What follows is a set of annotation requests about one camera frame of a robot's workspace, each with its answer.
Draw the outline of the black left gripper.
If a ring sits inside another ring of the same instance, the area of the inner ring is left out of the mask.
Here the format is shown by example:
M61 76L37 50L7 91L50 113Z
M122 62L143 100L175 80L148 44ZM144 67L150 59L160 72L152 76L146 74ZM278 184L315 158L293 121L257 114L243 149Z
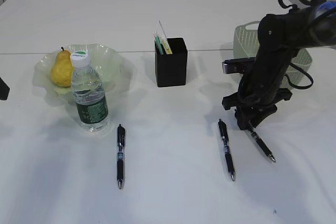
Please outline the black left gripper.
M9 86L0 78L0 100L7 100L9 91Z

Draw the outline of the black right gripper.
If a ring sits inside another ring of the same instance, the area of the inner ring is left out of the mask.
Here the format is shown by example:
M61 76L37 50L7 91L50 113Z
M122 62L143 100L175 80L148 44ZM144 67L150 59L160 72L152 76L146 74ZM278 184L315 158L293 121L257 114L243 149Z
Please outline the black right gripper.
M236 107L241 130L250 123L256 127L277 111L276 103L291 96L279 88L292 59L293 49L286 43L285 19L268 14L258 26L259 49L252 69L242 74L238 91L222 100L225 110Z

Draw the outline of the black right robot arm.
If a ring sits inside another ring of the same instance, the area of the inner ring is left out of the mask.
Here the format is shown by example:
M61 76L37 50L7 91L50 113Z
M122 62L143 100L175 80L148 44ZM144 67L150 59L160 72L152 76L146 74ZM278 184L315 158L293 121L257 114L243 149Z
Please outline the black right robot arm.
M259 23L259 48L255 57L225 60L226 74L240 73L237 92L222 100L225 110L235 107L241 130L258 126L277 111L276 103L291 99L281 88L292 59L304 48L335 45L335 2L323 1L287 14L267 14Z

